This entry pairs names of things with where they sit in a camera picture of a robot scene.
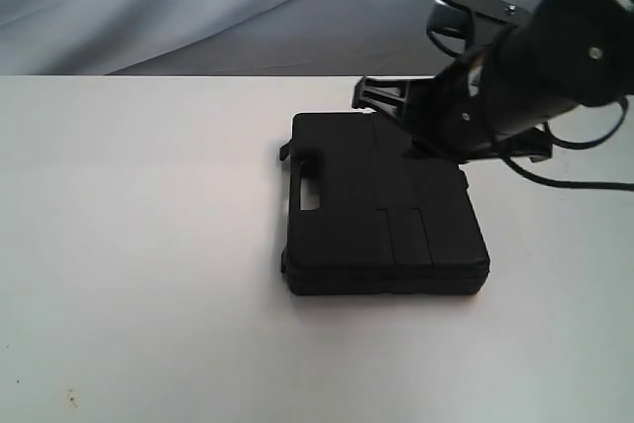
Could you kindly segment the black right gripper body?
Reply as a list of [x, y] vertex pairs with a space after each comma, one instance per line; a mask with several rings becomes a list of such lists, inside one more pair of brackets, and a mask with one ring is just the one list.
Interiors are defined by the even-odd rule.
[[457, 163], [550, 159], [553, 144], [537, 129], [545, 103], [532, 60], [457, 60], [431, 78], [364, 77], [352, 107], [370, 108], [412, 139], [415, 157]]

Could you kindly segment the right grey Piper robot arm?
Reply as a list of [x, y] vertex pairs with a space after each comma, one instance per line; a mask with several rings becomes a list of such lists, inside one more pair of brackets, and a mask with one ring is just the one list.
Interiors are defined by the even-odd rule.
[[547, 159], [540, 126], [633, 92], [633, 0], [433, 0], [426, 34], [460, 40], [440, 73], [361, 79], [352, 105], [385, 115], [423, 154]]

